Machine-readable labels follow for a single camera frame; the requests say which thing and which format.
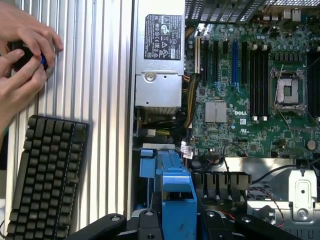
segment blue ram slot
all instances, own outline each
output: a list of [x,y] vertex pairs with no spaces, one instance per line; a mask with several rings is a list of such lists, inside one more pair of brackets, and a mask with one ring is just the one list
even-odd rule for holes
[[239,49],[238,42],[232,43],[232,85],[238,86],[238,61],[239,61]]

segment black computer mouse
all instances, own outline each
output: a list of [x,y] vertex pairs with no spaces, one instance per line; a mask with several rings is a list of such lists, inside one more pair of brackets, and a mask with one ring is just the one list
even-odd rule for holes
[[[21,49],[24,51],[23,57],[21,57],[16,63],[13,64],[13,69],[19,71],[30,59],[33,57],[31,50],[25,46],[23,41],[12,42],[12,50]],[[44,70],[48,69],[48,64],[45,56],[41,53],[41,64],[43,65]]]

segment finger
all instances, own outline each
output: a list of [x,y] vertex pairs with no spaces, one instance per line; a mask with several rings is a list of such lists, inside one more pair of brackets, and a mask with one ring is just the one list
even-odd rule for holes
[[0,77],[5,76],[6,71],[11,67],[12,64],[16,63],[23,55],[24,51],[16,49],[9,52],[6,55],[0,57]]
[[32,78],[17,89],[17,94],[33,98],[44,87],[46,80],[46,72],[41,64],[32,75]]
[[45,38],[48,38],[48,36],[50,36],[50,38],[53,40],[54,44],[56,45],[59,51],[62,51],[64,49],[64,44],[61,38],[52,27],[49,27],[49,26],[36,27],[34,28],[34,31],[44,36]]
[[34,55],[41,55],[40,46],[28,28],[18,28],[17,35],[28,46]]
[[39,57],[33,56],[30,61],[26,63],[15,75],[10,78],[11,87],[14,89],[19,88],[34,74],[38,67],[43,69],[43,65],[40,64]]
[[50,43],[48,42],[48,40],[36,32],[33,32],[33,36],[36,42],[38,43],[38,45],[40,46],[41,52],[45,56],[45,60],[48,66],[54,67],[56,54],[52,49],[52,47],[50,46]]

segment black keyboard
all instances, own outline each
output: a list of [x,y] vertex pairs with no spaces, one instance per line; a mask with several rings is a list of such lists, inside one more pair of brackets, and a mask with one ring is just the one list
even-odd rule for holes
[[68,236],[88,131],[86,123],[29,118],[6,240]]

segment sticker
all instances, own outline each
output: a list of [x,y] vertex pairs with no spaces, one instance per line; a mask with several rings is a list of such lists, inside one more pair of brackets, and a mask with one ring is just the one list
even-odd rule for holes
[[181,15],[145,17],[144,59],[181,60]]
[[247,125],[247,120],[245,118],[241,118],[240,125]]
[[191,151],[189,153],[184,153],[183,157],[186,158],[186,159],[192,159],[194,157],[194,152]]

